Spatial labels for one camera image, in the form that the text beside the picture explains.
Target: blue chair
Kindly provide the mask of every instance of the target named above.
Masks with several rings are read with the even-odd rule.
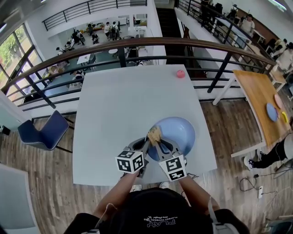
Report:
[[[57,145],[68,128],[74,129],[69,126],[67,121],[73,123],[71,120],[64,118],[58,111],[54,111],[42,130],[38,131],[32,121],[27,120],[18,127],[18,132],[24,144],[44,150],[58,148],[72,153],[72,151]]]

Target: yellow object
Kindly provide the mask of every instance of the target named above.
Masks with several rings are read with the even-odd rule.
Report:
[[[287,114],[285,112],[282,112],[282,115],[284,116],[285,122],[288,122]]]
[[[150,139],[152,145],[154,145],[156,142],[159,142],[162,138],[162,132],[160,127],[152,127],[151,130],[148,132],[147,137]]]

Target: power strip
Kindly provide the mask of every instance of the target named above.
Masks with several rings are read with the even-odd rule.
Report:
[[[258,199],[262,198],[262,190],[263,190],[263,186],[260,186],[260,188],[258,189]]]

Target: pink ball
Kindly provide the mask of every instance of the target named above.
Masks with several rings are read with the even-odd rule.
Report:
[[[184,78],[184,77],[185,77],[185,72],[184,72],[183,70],[179,70],[179,71],[177,72],[177,77],[178,77],[178,78]]]

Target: wooden handrail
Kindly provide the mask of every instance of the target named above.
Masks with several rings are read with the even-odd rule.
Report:
[[[198,47],[198,48],[207,48],[207,49],[215,49],[215,50],[221,50],[225,52],[230,53],[236,53],[243,56],[247,56],[250,58],[257,59],[261,62],[264,62],[266,64],[270,65],[276,65],[276,62],[267,59],[265,57],[262,57],[260,55],[253,54],[251,52],[232,47],[227,46],[219,43],[214,42],[208,42],[203,40],[196,40],[196,39],[188,39],[188,38],[177,38],[177,37],[145,37],[145,38],[131,38],[131,39],[123,39],[118,41],[110,41],[105,43],[100,43],[92,46],[85,46],[80,49],[75,49],[69,52],[66,52],[64,54],[55,56],[53,58],[50,58],[31,69],[25,71],[24,73],[17,76],[15,79],[7,83],[1,90],[8,89],[11,85],[15,84],[22,78],[28,77],[29,75],[36,73],[42,69],[45,69],[49,66],[52,66],[54,64],[63,62],[65,60],[69,60],[72,58],[76,58],[82,55],[91,54],[91,53],[97,53],[105,50],[111,50],[116,48],[126,48],[126,47],[136,47],[136,46],[158,46],[158,45],[181,45],[181,46],[191,46],[191,47]]]

